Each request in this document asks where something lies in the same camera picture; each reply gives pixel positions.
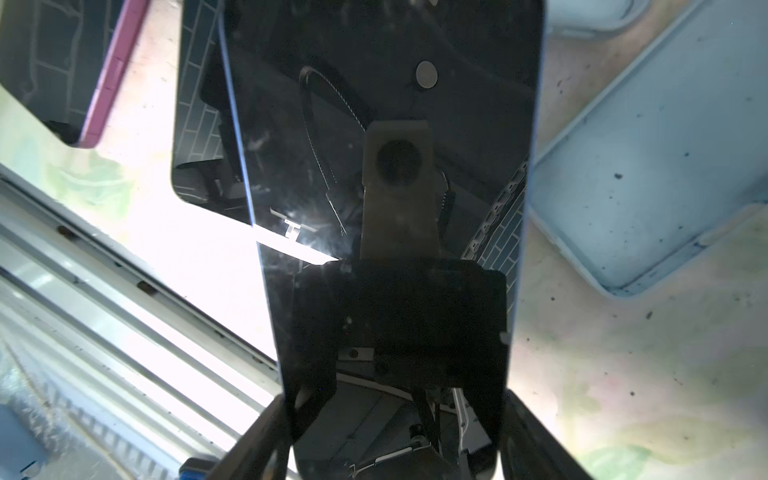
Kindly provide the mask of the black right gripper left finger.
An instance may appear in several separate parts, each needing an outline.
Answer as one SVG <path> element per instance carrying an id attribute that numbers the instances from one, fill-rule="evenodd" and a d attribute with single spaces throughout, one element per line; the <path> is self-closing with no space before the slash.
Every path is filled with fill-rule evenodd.
<path id="1" fill-rule="evenodd" d="M 210 480 L 285 480 L 291 430 L 285 400 L 278 394 L 206 476 Z"/>

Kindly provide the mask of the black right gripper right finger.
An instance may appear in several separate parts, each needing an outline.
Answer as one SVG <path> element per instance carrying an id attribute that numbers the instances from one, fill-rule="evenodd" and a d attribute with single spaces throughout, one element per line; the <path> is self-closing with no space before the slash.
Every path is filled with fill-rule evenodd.
<path id="1" fill-rule="evenodd" d="M 499 454 L 505 479 L 592 480 L 511 390 L 505 394 Z"/>

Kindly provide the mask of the blue phone black screen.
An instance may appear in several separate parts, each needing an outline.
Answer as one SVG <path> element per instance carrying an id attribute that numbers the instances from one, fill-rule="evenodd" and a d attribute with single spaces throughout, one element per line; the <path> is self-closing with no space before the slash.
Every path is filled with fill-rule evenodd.
<path id="1" fill-rule="evenodd" d="M 304 479 L 480 479 L 499 456 L 511 276 L 477 257 L 519 201 L 542 1 L 228 1 L 219 45 L 269 261 Z"/>

